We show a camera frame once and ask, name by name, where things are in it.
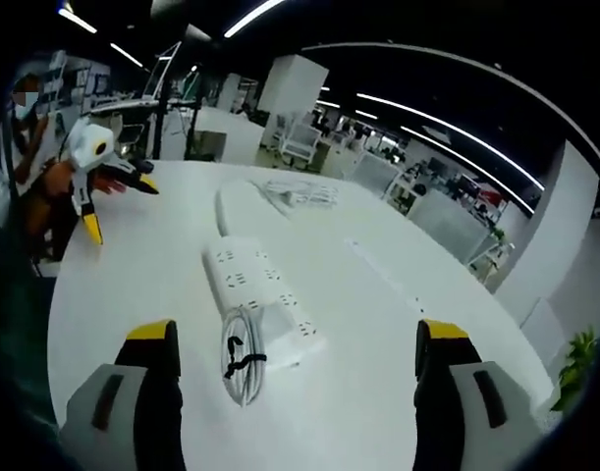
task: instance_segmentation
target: potted plant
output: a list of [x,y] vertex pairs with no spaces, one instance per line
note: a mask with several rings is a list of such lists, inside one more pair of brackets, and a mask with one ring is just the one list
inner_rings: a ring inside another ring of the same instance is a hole
[[570,342],[571,350],[566,355],[567,364],[559,373],[560,398],[551,410],[568,413],[585,386],[589,372],[596,358],[598,339],[594,330],[578,333]]

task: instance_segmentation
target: black ceiling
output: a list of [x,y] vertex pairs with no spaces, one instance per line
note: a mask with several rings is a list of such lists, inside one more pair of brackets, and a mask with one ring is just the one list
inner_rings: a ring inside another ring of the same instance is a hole
[[[540,91],[568,113],[600,148],[600,1],[414,0],[350,2],[286,0],[230,39],[223,32],[264,0],[188,1],[158,23],[150,0],[74,0],[75,13],[99,29],[93,40],[121,45],[148,68],[179,39],[187,23],[221,42],[224,66],[266,79],[272,60],[305,46],[378,41],[431,47],[502,70]],[[89,47],[76,26],[71,37],[87,55],[123,58]],[[471,66],[421,53],[380,48],[306,51],[330,70],[323,99],[375,114],[381,126],[416,130],[428,122],[410,113],[359,100],[358,91],[406,104],[477,135],[542,179],[565,138],[600,172],[582,139],[538,100]],[[453,146],[519,191],[526,181],[493,154],[451,133]]]

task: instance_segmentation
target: desk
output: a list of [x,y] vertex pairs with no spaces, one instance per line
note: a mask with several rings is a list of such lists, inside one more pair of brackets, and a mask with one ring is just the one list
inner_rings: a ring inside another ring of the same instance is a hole
[[[98,365],[114,360],[128,331],[171,317],[180,338],[188,469],[411,469],[415,328],[422,316],[403,296],[413,294],[424,316],[467,330],[481,356],[518,381],[533,406],[552,391],[537,354],[494,297],[422,230],[358,185],[198,162],[159,161],[153,177],[158,196],[97,194],[105,245],[92,245],[78,226],[62,262],[48,339],[60,425],[68,399]],[[272,178],[335,185],[339,204],[301,208],[287,220],[250,185],[228,185]],[[219,238],[214,202],[224,184],[219,194],[229,230],[260,239],[327,341],[299,368],[268,375],[261,397],[245,409],[221,382],[221,317],[201,262],[202,250]],[[371,255],[374,268],[350,239]]]

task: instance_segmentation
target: face mask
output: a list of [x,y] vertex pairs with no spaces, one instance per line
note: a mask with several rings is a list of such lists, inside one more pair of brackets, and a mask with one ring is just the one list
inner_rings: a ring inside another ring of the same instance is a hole
[[17,104],[15,107],[16,118],[23,120],[33,109],[33,105],[37,101],[39,93],[37,91],[25,92],[25,106]]

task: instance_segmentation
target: ceiling light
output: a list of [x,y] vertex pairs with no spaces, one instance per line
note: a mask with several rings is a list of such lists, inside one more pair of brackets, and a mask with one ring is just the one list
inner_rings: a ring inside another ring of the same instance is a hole
[[321,101],[321,100],[317,100],[317,103],[320,105],[324,105],[324,106],[330,106],[332,108],[341,108],[339,105],[337,105],[336,103],[330,103],[328,101]]
[[430,137],[428,137],[428,136],[426,136],[424,134],[421,134],[421,133],[419,133],[417,131],[414,131],[414,130],[410,130],[409,128],[405,128],[404,126],[400,126],[400,128],[403,131],[406,131],[406,132],[408,132],[410,134],[413,134],[414,136],[419,137],[420,139],[426,140],[427,142],[430,142],[431,144],[436,145],[440,149],[443,149],[446,152],[448,152],[450,154],[453,154],[458,159],[463,160],[464,162],[466,162],[467,164],[469,164],[469,166],[471,166],[472,168],[476,169],[479,173],[481,173],[482,175],[484,175],[485,177],[487,177],[489,180],[491,180],[492,182],[494,182],[495,184],[497,184],[500,188],[502,188],[508,194],[510,194],[511,196],[513,196],[516,199],[516,201],[518,203],[520,203],[524,209],[526,209],[526,211],[528,211],[531,214],[535,213],[535,211],[533,211],[533,209],[528,204],[526,204],[517,194],[515,194],[511,189],[509,189],[508,186],[506,186],[504,183],[500,182],[496,177],[494,177],[493,175],[491,175],[486,170],[483,170],[478,165],[474,164],[470,160],[467,160],[465,157],[463,157],[463,155],[455,152],[450,147],[447,147],[444,144],[442,144],[441,142],[437,142],[436,140],[433,140],[433,139],[431,139]]
[[66,8],[60,8],[57,11],[57,13],[61,17],[64,17],[65,19],[70,20],[71,22],[75,23],[76,25],[81,26],[86,31],[91,32],[92,34],[96,33],[96,27],[89,25],[84,20],[82,20],[80,17],[75,15],[74,13],[69,12]]
[[247,13],[244,17],[242,17],[239,20],[238,23],[236,23],[230,29],[228,29],[227,31],[225,31],[225,34],[223,34],[223,36],[226,37],[226,38],[234,36],[237,32],[239,32],[245,26],[249,25],[251,22],[253,22],[260,15],[262,15],[265,12],[267,12],[268,10],[271,10],[273,7],[275,7],[276,5],[281,4],[282,2],[284,2],[284,0],[267,0],[262,5],[260,5],[259,7],[254,8],[249,13]]
[[119,46],[117,46],[116,44],[114,44],[113,42],[110,42],[110,46],[112,47],[112,49],[119,51],[121,54],[123,54],[125,57],[127,57],[130,61],[132,61],[134,64],[136,64],[139,67],[142,67],[142,62],[137,61],[134,57],[132,57],[129,53],[125,52],[123,49],[121,49]]
[[372,120],[377,120],[378,117],[375,115],[370,115],[369,113],[365,113],[364,111],[360,111],[360,110],[356,110],[356,112],[358,114],[360,114],[361,116],[367,117],[367,118],[371,118]]
[[434,116],[427,115],[426,113],[422,113],[421,111],[414,110],[413,108],[410,108],[408,106],[401,105],[399,103],[394,103],[393,101],[383,100],[382,98],[376,98],[375,96],[365,95],[364,93],[357,93],[356,96],[358,96],[360,98],[365,98],[367,100],[377,101],[378,103],[383,103],[385,105],[395,106],[396,108],[400,108],[401,110],[405,110],[405,111],[409,111],[411,113],[415,113],[416,115],[421,116],[422,118],[426,118],[427,120],[431,120],[431,121],[434,121],[435,123],[439,123],[440,125],[443,125],[446,128],[450,128],[451,130],[456,131],[456,132],[464,135],[465,137],[469,137],[474,142],[477,142],[478,144],[480,144],[483,147],[485,147],[487,150],[489,150],[489,151],[495,153],[496,155],[498,155],[501,159],[503,159],[505,162],[507,162],[509,165],[511,165],[516,170],[518,170],[521,174],[523,174],[525,177],[527,177],[539,189],[541,189],[542,191],[544,190],[544,185],[542,183],[540,183],[535,177],[533,177],[529,172],[527,172],[525,169],[523,169],[516,162],[510,160],[509,157],[507,157],[505,154],[503,154],[500,150],[492,147],[487,142],[482,141],[481,139],[479,139],[475,135],[472,135],[472,134],[470,134],[467,131],[464,131],[464,130],[462,130],[460,128],[457,128],[456,126],[451,125],[450,123],[446,123],[445,121],[442,121],[439,118],[435,118]]

